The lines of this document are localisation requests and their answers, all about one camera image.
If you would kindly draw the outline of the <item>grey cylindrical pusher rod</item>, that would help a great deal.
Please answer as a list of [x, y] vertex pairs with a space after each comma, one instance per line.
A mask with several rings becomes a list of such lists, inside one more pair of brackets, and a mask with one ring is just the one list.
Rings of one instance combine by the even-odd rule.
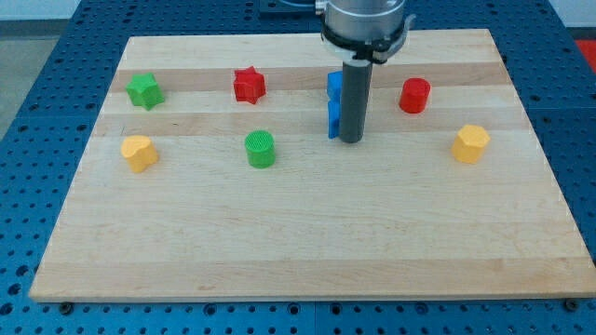
[[359, 142], [364, 133], [373, 65], [343, 64], [339, 138], [346, 143]]

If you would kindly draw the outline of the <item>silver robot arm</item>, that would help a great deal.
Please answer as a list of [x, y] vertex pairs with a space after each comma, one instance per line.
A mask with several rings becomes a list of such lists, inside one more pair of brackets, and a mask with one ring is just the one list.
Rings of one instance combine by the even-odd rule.
[[416, 19], [405, 0], [318, 0], [321, 40], [342, 65], [339, 138], [364, 134], [373, 67], [387, 63], [406, 42]]

